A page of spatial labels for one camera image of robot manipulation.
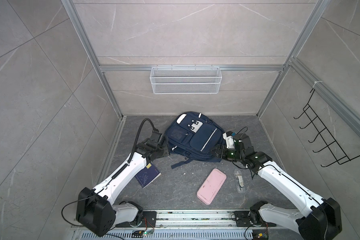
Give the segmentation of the navy blue student backpack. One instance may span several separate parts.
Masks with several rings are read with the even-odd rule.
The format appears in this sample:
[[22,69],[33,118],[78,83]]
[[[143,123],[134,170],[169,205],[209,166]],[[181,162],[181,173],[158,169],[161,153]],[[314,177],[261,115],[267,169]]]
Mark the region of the navy blue student backpack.
[[219,163],[213,149],[217,145],[224,145],[225,130],[209,117],[196,112],[185,112],[171,123],[166,129],[170,154],[181,155],[186,158],[171,166],[172,169],[188,164],[192,161]]

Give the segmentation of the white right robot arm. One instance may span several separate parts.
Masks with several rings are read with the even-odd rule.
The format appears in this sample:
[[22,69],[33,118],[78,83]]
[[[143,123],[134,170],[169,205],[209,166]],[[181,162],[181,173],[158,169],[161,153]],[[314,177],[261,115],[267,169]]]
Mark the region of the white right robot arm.
[[289,210],[259,201],[250,208],[248,215],[252,226],[280,225],[299,233],[305,240],[332,240],[342,232],[341,209],[336,200],[324,199],[309,190],[270,156],[255,151],[248,135],[229,131],[223,133],[223,139],[225,143],[212,149],[217,158],[241,163],[253,176],[273,185],[296,207],[296,210]]

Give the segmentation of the purple book yellow label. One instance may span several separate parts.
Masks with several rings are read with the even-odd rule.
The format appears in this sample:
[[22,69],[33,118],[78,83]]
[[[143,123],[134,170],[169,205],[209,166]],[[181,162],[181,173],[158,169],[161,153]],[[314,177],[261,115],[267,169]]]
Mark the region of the purple book yellow label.
[[160,175],[161,172],[159,171],[159,169],[153,163],[149,163],[145,168],[143,168],[135,175],[135,179],[144,189],[150,183],[156,180]]

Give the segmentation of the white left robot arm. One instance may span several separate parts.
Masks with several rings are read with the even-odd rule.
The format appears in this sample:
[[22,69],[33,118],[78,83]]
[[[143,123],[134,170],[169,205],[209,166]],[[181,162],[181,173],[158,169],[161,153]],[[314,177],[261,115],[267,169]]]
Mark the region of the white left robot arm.
[[110,176],[93,189],[84,188],[78,195],[76,220],[102,237],[118,224],[141,224],[143,208],[134,202],[115,205],[117,197],[135,175],[151,161],[168,155],[168,139],[153,131],[150,138],[137,144],[136,149]]

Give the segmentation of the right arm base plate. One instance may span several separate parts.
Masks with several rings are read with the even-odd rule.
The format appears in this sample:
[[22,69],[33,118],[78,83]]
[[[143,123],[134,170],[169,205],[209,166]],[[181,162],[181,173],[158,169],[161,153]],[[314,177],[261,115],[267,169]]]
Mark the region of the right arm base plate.
[[254,211],[234,211],[231,219],[236,223],[237,227],[276,227],[274,223],[265,222]]

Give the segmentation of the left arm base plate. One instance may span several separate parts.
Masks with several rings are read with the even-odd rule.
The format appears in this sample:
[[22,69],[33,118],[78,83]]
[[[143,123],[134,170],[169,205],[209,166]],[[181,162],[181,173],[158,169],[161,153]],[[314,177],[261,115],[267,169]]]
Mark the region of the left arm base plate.
[[141,220],[139,220],[137,223],[132,222],[124,222],[121,224],[118,224],[118,228],[145,228],[147,227],[156,227],[157,222],[157,211],[143,211]]

